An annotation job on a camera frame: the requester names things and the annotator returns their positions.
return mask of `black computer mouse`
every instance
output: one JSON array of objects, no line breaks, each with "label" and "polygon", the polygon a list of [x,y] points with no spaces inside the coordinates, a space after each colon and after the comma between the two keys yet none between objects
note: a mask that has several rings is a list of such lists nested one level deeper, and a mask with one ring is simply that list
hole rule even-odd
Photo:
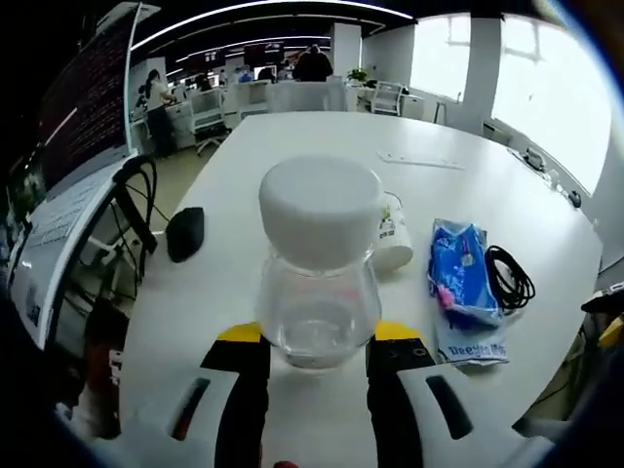
[{"label": "black computer mouse", "polygon": [[204,243],[204,209],[192,207],[176,213],[165,232],[169,258],[173,263],[185,261]]},{"label": "black computer mouse", "polygon": [[575,208],[581,208],[581,196],[576,190],[569,192],[567,198]]}]

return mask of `computer monitor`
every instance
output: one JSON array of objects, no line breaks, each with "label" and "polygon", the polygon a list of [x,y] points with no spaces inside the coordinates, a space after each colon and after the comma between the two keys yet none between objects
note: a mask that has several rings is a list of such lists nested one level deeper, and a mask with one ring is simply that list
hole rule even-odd
[{"label": "computer monitor", "polygon": [[270,68],[271,72],[273,73],[273,76],[277,76],[277,66],[275,65],[257,66],[256,68],[253,69],[253,78],[255,80],[258,79],[258,75],[260,74],[260,71],[262,71],[264,68]]},{"label": "computer monitor", "polygon": [[247,46],[244,51],[245,65],[257,67],[284,61],[284,45],[281,43]]},{"label": "computer monitor", "polygon": [[46,93],[38,138],[47,190],[105,150],[126,144],[124,83],[135,16],[124,15],[96,36]]},{"label": "computer monitor", "polygon": [[195,54],[184,61],[184,70],[191,74],[205,73],[220,66],[225,66],[223,50]]}]

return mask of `paper cup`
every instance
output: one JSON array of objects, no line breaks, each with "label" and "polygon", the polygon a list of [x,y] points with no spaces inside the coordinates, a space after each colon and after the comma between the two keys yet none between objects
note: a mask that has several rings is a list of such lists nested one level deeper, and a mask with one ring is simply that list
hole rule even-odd
[{"label": "paper cup", "polygon": [[384,204],[383,219],[373,245],[372,265],[377,271],[392,271],[410,263],[413,250],[401,200],[394,193],[386,192]]}]

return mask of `keyboard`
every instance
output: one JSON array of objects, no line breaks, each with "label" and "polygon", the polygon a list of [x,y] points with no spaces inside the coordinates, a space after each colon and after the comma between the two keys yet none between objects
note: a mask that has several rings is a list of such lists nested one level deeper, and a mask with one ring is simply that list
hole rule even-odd
[{"label": "keyboard", "polygon": [[78,216],[93,199],[96,191],[110,178],[118,165],[88,175],[50,202],[44,202],[33,214],[33,227],[26,245],[38,247],[64,239],[73,229]]}]

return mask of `window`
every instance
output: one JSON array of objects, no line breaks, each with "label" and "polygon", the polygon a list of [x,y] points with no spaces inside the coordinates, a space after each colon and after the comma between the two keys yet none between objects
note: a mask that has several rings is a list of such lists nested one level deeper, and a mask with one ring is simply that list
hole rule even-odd
[{"label": "window", "polygon": [[492,117],[524,133],[590,194],[605,163],[611,111],[600,71],[563,29],[507,18]]},{"label": "window", "polygon": [[409,85],[462,101],[470,55],[470,17],[422,19],[415,28]]}]

